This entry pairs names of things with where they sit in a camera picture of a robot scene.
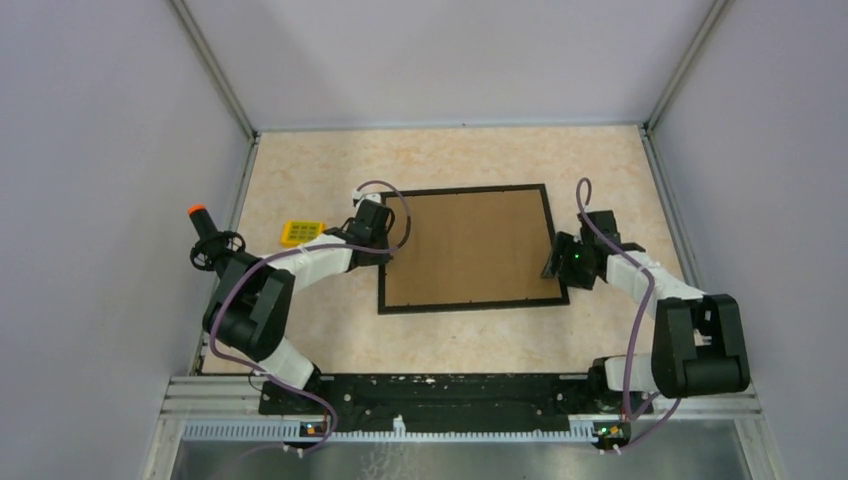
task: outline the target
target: aluminum frame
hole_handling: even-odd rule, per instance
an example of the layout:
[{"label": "aluminum frame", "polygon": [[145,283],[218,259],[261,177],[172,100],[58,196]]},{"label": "aluminum frame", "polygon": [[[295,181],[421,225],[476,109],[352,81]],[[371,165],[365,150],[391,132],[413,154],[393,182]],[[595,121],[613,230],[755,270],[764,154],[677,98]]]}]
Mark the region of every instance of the aluminum frame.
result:
[{"label": "aluminum frame", "polygon": [[[210,81],[242,132],[251,140],[250,151],[245,160],[232,214],[231,229],[238,226],[247,188],[258,151],[260,134],[250,123],[238,97],[218,64],[206,42],[200,27],[194,20],[184,0],[167,0],[175,17],[187,35],[203,64]],[[701,275],[691,250],[683,218],[679,212],[673,189],[668,183],[662,157],[656,148],[653,131],[662,120],[668,106],[674,100],[683,80],[697,63],[705,43],[714,33],[718,22],[728,11],[733,0],[715,0],[704,22],[687,48],[674,74],[669,79],[650,117],[640,127],[640,136],[654,177],[660,202],[665,213],[674,247],[683,270],[684,278],[695,286],[701,284]],[[265,418],[258,414],[260,393],[248,385],[244,376],[177,376],[171,379],[163,400],[154,438],[148,454],[143,478],[166,480],[171,478],[177,451],[185,430],[186,422],[198,419]],[[655,413],[643,419],[657,419],[670,407],[671,401],[658,399],[654,402]],[[615,421],[616,415],[572,415],[574,421]],[[786,478],[779,453],[762,415],[753,385],[745,392],[733,395],[686,399],[675,414],[675,419],[702,421],[715,419],[733,420],[753,480],[782,480]]]}]

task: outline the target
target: black frame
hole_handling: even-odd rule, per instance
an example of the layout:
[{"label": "black frame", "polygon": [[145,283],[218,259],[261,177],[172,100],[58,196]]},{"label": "black frame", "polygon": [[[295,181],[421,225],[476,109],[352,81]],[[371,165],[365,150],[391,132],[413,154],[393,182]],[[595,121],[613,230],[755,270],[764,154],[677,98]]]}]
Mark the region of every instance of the black frame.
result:
[{"label": "black frame", "polygon": [[[548,191],[544,183],[531,183],[523,185],[498,185],[490,187],[459,187],[459,188],[436,188],[426,190],[408,190],[400,192],[404,197],[417,197],[425,195],[451,195],[451,194],[466,194],[466,193],[492,193],[492,192],[515,192],[522,190],[538,190],[542,196],[542,208],[545,212],[545,222],[548,225],[548,234],[553,246],[554,235],[554,220],[551,216],[551,205],[548,201]],[[397,197],[394,192],[380,193],[380,202],[385,205],[386,198]],[[539,271],[542,271],[544,265],[539,266]],[[550,307],[558,305],[568,305],[568,290],[565,283],[559,280],[559,288],[561,296],[558,298],[537,298],[529,300],[503,300],[494,302],[468,302],[468,303],[439,303],[431,305],[406,305],[406,306],[386,306],[386,267],[380,265],[377,273],[377,314],[378,315],[393,315],[403,313],[427,313],[427,312],[459,312],[468,310],[493,310],[504,308],[528,308],[528,307]]]}]

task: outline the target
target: cable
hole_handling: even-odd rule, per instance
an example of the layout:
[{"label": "cable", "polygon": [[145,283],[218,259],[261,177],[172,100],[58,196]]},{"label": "cable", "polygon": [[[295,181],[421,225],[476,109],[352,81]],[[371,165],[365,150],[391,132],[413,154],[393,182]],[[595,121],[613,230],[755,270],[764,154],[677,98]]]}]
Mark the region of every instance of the cable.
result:
[{"label": "cable", "polygon": [[[327,440],[336,431],[336,427],[338,426],[338,413],[336,413],[336,410],[333,408],[333,406],[330,405],[330,403],[327,402],[326,400],[324,400],[323,398],[321,398],[321,397],[319,397],[319,396],[317,396],[313,393],[310,393],[310,392],[301,390],[299,388],[292,387],[291,385],[288,385],[287,383],[285,383],[282,380],[280,380],[279,378],[277,378],[274,374],[266,371],[258,363],[252,362],[250,360],[238,358],[238,357],[235,357],[235,356],[232,356],[232,355],[228,355],[228,354],[220,351],[218,349],[218,345],[217,345],[218,330],[221,328],[221,323],[224,319],[224,316],[226,315],[227,310],[230,308],[230,305],[233,303],[233,300],[235,299],[238,292],[241,291],[242,287],[244,287],[244,285],[250,280],[250,278],[257,271],[259,271],[265,265],[267,265],[267,264],[269,264],[273,261],[279,260],[281,258],[290,257],[290,256],[293,256],[293,255],[299,255],[299,254],[303,253],[304,251],[314,252],[314,251],[318,251],[318,250],[329,250],[329,249],[334,249],[334,248],[346,248],[346,249],[349,249],[349,250],[356,250],[356,251],[359,251],[359,252],[365,252],[365,253],[371,253],[371,254],[377,254],[377,255],[384,255],[384,254],[394,253],[400,247],[402,247],[403,244],[406,242],[406,240],[409,238],[411,225],[412,225],[411,212],[409,210],[409,204],[407,203],[406,199],[400,193],[400,191],[398,191],[397,188],[395,188],[392,184],[390,184],[388,182],[384,182],[383,180],[371,180],[371,181],[365,182],[362,185],[360,185],[357,188],[357,190],[361,190],[364,187],[367,187],[369,185],[374,185],[374,184],[379,184],[379,185],[383,185],[385,187],[390,188],[398,196],[401,203],[403,204],[404,210],[406,210],[406,218],[407,218],[406,232],[404,233],[403,240],[401,240],[400,243],[398,243],[397,245],[395,245],[393,247],[389,247],[387,249],[377,249],[377,248],[361,247],[361,246],[358,246],[358,245],[346,245],[346,244],[322,244],[322,245],[311,245],[311,246],[307,245],[307,246],[304,246],[302,248],[294,248],[294,249],[284,250],[282,252],[278,252],[278,253],[275,253],[273,255],[269,255],[265,258],[262,258],[258,262],[253,264],[253,266],[251,266],[244,273],[244,275],[242,275],[242,277],[238,279],[238,281],[235,283],[235,285],[233,285],[232,290],[230,290],[230,293],[227,294],[226,298],[224,298],[224,301],[221,303],[221,307],[218,309],[218,313],[215,315],[215,319],[212,322],[212,328],[209,329],[209,350],[212,352],[213,355],[215,355],[218,358],[222,358],[224,360],[229,360],[231,362],[235,362],[235,363],[238,363],[240,365],[244,365],[248,368],[251,368],[253,370],[256,370],[256,371],[260,372],[261,374],[265,375],[266,379],[269,382],[273,383],[274,385],[276,385],[276,386],[278,386],[278,387],[280,387],[283,390],[286,390],[288,392],[291,392],[291,393],[294,393],[296,395],[300,395],[302,397],[308,398],[308,399],[318,403],[322,407],[324,407],[330,413],[330,428],[328,428],[324,432],[324,436],[322,436],[321,440],[319,440],[315,445],[312,445],[311,447],[307,448],[306,450],[300,450],[299,449],[298,454],[300,454],[300,455],[305,455],[305,454],[314,452],[315,450],[321,448],[325,443],[327,443]],[[215,474],[213,474],[211,478],[219,477],[220,475],[222,475],[223,473],[228,471],[230,468],[232,468],[235,464],[240,462],[245,457],[248,457],[255,452],[265,450],[265,449],[268,449],[268,448],[283,448],[284,450],[287,450],[288,446],[282,445],[282,447],[281,447],[280,445],[274,443],[274,444],[260,445],[259,447],[252,448],[252,449],[248,450],[247,452],[236,457],[234,460],[229,462],[227,465],[224,465],[224,467],[222,467]]]},{"label": "cable", "polygon": [[401,195],[397,188],[393,187],[390,183],[384,182],[382,180],[369,180],[362,185],[356,187],[356,191],[361,191],[363,188],[369,185],[382,185],[384,187],[390,188],[395,195],[397,195],[398,199],[400,199],[400,203],[403,204],[403,209],[406,210],[406,229],[403,232],[403,238],[398,242],[397,248],[400,248],[406,245],[407,240],[409,240],[409,235],[412,233],[412,210],[409,209],[409,203],[406,201],[406,198]]},{"label": "cable", "polygon": [[641,435],[639,435],[635,439],[631,440],[630,443],[628,443],[627,445],[625,445],[623,447],[619,447],[618,448],[619,452],[624,452],[624,451],[630,450],[630,449],[636,447],[637,445],[639,445],[640,443],[642,443],[643,441],[645,441],[645,439],[648,438],[648,436],[650,436],[651,434],[653,434],[654,432],[659,430],[659,428],[661,426],[665,425],[665,423],[668,422],[668,419],[671,418],[672,415],[674,415],[674,412],[677,411],[677,407],[679,407],[679,406],[680,406],[680,399],[678,398],[677,400],[674,401],[674,404],[671,405],[671,408],[669,408],[668,411],[665,412],[665,415],[663,415],[663,418],[657,420],[657,423],[651,425],[650,428],[645,430],[645,432],[643,432]]},{"label": "cable", "polygon": [[[588,191],[586,193],[586,203],[583,203],[583,200],[581,198],[582,196],[580,195],[581,191],[583,190],[582,187],[584,184],[588,187]],[[627,421],[632,422],[633,420],[639,418],[640,415],[645,413],[645,410],[648,409],[648,405],[650,405],[651,402],[654,401],[660,395],[659,392],[655,392],[650,397],[648,397],[647,400],[642,402],[642,404],[639,406],[638,409],[636,409],[635,412],[632,411],[632,405],[630,404],[630,375],[633,371],[633,356],[636,352],[636,339],[639,336],[639,327],[642,325],[642,318],[645,316],[645,311],[648,309],[648,303],[651,300],[651,294],[653,294],[654,288],[656,287],[656,279],[654,278],[654,275],[650,272],[650,270],[648,270],[647,268],[641,268],[641,263],[639,263],[632,256],[628,255],[627,252],[621,249],[621,247],[619,247],[618,245],[613,243],[609,238],[607,238],[607,236],[604,235],[603,232],[601,232],[601,230],[595,225],[595,223],[592,222],[592,220],[589,218],[589,215],[586,214],[586,206],[589,205],[589,201],[592,199],[592,182],[588,178],[583,177],[580,179],[580,181],[577,182],[577,189],[575,194],[577,197],[577,208],[580,210],[580,217],[583,219],[586,225],[589,226],[592,232],[597,235],[597,237],[600,238],[601,241],[603,241],[610,249],[612,249],[613,252],[618,255],[621,255],[625,260],[627,260],[634,267],[636,267],[637,270],[641,271],[648,279],[648,288],[645,290],[645,295],[642,297],[642,301],[639,303],[639,309],[636,310],[636,318],[633,321],[633,329],[630,331],[630,341],[627,344],[627,355],[624,359],[624,385],[621,392],[622,404],[624,405],[624,413],[625,415],[627,415]],[[678,398],[677,400],[675,400],[671,408],[668,409],[666,414],[663,415],[663,417],[659,421],[657,421],[657,423],[651,425],[651,427],[647,431],[642,433],[642,435],[639,435],[637,438],[632,440],[624,447],[617,448],[616,450],[618,451],[618,453],[621,454],[621,452],[630,450],[642,443],[646,438],[648,438],[648,436],[656,432],[661,426],[668,422],[668,419],[671,418],[672,415],[674,415],[674,412],[677,411],[677,407],[679,406],[680,399]]]},{"label": "cable", "polygon": [[[580,192],[583,190],[583,185],[588,187],[588,192],[586,194],[586,203],[583,203]],[[613,243],[606,235],[601,232],[601,230],[595,225],[594,222],[589,218],[589,215],[586,214],[586,206],[589,205],[589,201],[592,199],[592,182],[586,177],[580,179],[577,182],[577,208],[580,210],[580,217],[589,226],[589,228],[597,235],[598,238],[601,239],[613,252],[618,255],[621,255],[625,260],[630,262],[637,270],[641,271],[645,274],[645,277],[648,278],[648,288],[645,290],[645,295],[642,297],[642,301],[639,303],[639,309],[636,310],[636,319],[633,321],[633,329],[630,331],[630,341],[627,344],[627,355],[624,358],[624,385],[621,391],[622,394],[622,403],[624,404],[624,413],[627,414],[628,418],[633,417],[633,409],[630,404],[630,375],[633,371],[633,355],[636,353],[636,339],[639,336],[639,327],[642,326],[642,317],[645,316],[645,311],[648,309],[648,303],[651,300],[651,294],[654,292],[654,287],[656,286],[656,280],[654,279],[654,275],[647,269],[642,268],[642,264],[639,263],[635,258],[631,257],[627,252],[621,249],[618,245]]]}]

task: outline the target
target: wooden board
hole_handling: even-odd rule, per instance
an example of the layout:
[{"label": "wooden board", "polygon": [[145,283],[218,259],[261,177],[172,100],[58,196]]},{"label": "wooden board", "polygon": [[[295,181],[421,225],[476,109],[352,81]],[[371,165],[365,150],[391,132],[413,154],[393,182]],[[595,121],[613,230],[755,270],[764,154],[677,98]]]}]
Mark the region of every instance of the wooden board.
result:
[{"label": "wooden board", "polygon": [[[412,214],[409,240],[380,268],[377,311],[421,313],[568,304],[556,279],[539,273],[554,234],[544,185],[403,192]],[[394,194],[383,202],[406,230]]]}]

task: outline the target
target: black bracket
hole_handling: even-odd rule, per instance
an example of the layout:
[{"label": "black bracket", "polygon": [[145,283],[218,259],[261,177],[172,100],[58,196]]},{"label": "black bracket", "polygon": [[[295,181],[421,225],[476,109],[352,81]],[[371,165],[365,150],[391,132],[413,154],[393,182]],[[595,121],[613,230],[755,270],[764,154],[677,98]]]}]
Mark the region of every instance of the black bracket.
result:
[{"label": "black bracket", "polygon": [[[693,330],[707,344],[695,345]],[[751,374],[739,305],[730,295],[657,302],[651,372],[667,398],[717,395],[748,388]]]}]

